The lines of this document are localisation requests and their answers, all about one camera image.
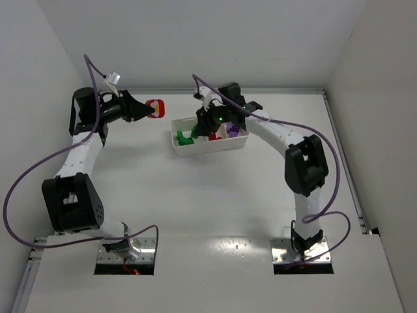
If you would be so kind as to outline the purple lego brick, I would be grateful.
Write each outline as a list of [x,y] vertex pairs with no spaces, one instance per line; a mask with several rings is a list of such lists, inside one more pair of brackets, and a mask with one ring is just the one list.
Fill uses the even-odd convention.
[[226,128],[227,136],[229,138],[237,137],[240,134],[240,127],[231,122],[226,124],[225,128]]

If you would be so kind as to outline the santa lego stack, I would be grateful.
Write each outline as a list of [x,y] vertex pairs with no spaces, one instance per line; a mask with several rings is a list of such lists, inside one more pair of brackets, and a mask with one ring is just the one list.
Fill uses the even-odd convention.
[[165,103],[161,99],[150,99],[145,103],[147,106],[154,109],[154,112],[149,114],[147,117],[153,119],[163,118],[165,115]]

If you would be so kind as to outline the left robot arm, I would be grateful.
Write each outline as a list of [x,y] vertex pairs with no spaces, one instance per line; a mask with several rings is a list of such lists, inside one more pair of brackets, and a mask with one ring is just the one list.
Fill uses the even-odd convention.
[[69,127],[74,148],[55,177],[44,180],[42,194],[56,232],[100,237],[106,252],[132,260],[139,255],[139,246],[129,236],[126,223],[105,219],[91,175],[106,144],[109,123],[138,121],[158,109],[151,101],[135,100],[127,90],[111,93],[109,100],[104,100],[104,95],[92,87],[74,92]]

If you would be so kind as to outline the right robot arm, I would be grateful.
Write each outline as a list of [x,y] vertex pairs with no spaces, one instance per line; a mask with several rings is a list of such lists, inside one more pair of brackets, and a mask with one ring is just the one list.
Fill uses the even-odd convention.
[[319,212],[321,187],[328,175],[328,165],[321,139],[303,136],[281,123],[273,123],[262,105],[248,102],[239,84],[232,82],[219,88],[221,105],[213,104],[212,90],[199,86],[194,98],[202,103],[197,110],[197,124],[192,136],[210,136],[220,125],[233,123],[272,146],[284,159],[284,178],[295,197],[295,223],[291,230],[293,250],[304,256],[323,238],[318,220],[307,222]]

